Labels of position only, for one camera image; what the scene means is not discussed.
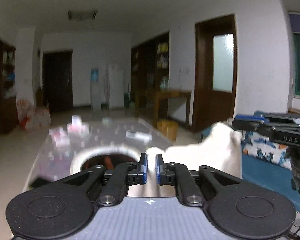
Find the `gray ribbed plate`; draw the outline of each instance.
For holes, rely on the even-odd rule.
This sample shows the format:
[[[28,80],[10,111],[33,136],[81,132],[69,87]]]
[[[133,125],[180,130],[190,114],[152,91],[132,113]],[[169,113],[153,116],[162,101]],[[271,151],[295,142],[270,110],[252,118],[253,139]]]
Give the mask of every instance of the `gray ribbed plate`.
[[[218,231],[199,208],[183,206],[176,197],[151,199],[125,197],[118,206],[101,208],[90,224],[65,239],[231,240],[235,238]]]

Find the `yellow object on shelf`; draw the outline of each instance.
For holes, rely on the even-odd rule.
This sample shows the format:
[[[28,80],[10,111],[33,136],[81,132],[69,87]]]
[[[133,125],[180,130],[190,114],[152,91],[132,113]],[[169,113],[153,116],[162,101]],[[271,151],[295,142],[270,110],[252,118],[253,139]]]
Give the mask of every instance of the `yellow object on shelf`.
[[[178,123],[169,120],[160,120],[158,130],[170,141],[176,141],[178,133]]]

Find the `frosted glass door panel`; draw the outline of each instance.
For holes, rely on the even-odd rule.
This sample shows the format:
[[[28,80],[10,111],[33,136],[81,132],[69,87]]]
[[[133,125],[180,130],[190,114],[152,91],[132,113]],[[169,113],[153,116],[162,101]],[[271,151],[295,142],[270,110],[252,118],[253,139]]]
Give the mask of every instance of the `frosted glass door panel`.
[[[213,90],[232,92],[233,34],[213,37]]]

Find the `door frame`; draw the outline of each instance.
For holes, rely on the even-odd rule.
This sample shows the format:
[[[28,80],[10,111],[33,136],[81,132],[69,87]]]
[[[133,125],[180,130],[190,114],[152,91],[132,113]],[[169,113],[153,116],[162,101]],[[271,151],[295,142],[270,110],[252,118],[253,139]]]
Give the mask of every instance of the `door frame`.
[[[214,19],[210,19],[203,22],[198,22],[195,24],[195,79],[194,79],[194,101],[193,101],[193,115],[192,115],[192,129],[193,131],[198,131],[197,125],[197,115],[199,114],[199,100],[201,98],[199,94],[198,87],[198,73],[199,69],[203,69],[203,72],[206,68],[205,62],[199,60],[199,49],[203,51],[200,52],[201,55],[205,55],[206,51],[204,49],[205,38],[200,35],[200,31],[207,27],[228,25],[231,27],[231,31],[234,34],[234,68],[233,68],[233,88],[232,88],[232,99],[231,99],[231,112],[234,114],[234,106],[236,101],[236,92],[237,92],[237,73],[238,73],[238,57],[237,57],[237,35],[236,35],[236,23],[235,15],[230,14]]]
[[[52,50],[52,51],[45,51],[42,52],[42,91],[43,91],[43,104],[47,106],[47,95],[45,93],[45,65],[44,65],[44,55],[45,54],[54,54],[54,53],[62,53],[62,52],[68,52],[71,55],[71,60],[70,60],[70,84],[71,84],[71,94],[72,94],[72,108],[74,107],[73,104],[73,87],[72,87],[72,57],[73,57],[73,50],[68,49],[68,50]]]

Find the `dark door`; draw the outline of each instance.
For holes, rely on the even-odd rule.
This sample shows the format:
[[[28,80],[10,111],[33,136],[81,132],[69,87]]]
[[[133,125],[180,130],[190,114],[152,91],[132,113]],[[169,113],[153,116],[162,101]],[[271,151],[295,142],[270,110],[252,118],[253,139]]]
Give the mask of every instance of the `dark door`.
[[[73,108],[72,51],[43,54],[44,101],[51,112]]]
[[[236,84],[234,15],[196,24],[195,130],[233,117]]]

